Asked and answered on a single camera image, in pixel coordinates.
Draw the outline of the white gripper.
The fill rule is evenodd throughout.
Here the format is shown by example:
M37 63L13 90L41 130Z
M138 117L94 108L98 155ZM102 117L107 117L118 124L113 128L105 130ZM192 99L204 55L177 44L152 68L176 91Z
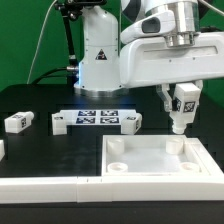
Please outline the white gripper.
M156 86L164 110L173 109L168 84L224 77L224 33L202 33L195 44L169 48L163 37L141 38L120 53L120 79L126 88Z

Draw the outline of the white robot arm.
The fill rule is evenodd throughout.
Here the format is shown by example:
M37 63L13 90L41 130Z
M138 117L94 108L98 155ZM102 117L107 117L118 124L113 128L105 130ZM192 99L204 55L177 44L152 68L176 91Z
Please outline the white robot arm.
M131 22L123 31L98 4L85 7L76 90L99 96L155 86L170 111L170 84L224 77L224 32L199 31L200 1L121 0Z

